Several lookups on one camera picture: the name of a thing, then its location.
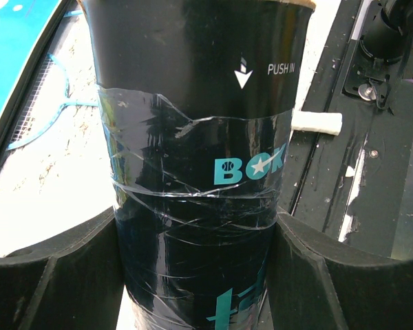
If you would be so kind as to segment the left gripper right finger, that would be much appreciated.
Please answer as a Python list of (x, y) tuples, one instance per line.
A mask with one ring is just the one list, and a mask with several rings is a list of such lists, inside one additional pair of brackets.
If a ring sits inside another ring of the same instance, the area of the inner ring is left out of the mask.
[(350, 247), (278, 208), (268, 255), (274, 329), (413, 329), (413, 259)]

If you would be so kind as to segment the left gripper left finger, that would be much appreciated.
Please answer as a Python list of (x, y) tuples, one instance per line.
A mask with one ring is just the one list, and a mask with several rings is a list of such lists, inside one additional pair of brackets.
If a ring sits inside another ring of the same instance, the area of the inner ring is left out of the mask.
[(123, 287), (108, 208), (0, 258), (0, 329), (115, 329)]

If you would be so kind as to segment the black shuttlecock tube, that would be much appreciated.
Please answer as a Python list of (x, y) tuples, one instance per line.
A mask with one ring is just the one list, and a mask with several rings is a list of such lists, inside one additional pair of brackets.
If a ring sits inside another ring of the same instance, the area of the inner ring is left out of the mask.
[(254, 329), (313, 1), (82, 1), (138, 329)]

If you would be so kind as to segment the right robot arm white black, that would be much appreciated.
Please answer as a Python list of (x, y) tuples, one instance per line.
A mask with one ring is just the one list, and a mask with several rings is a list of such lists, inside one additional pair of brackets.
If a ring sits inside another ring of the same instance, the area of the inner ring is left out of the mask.
[(394, 64), (412, 43), (413, 1), (383, 1), (360, 45), (366, 58)]

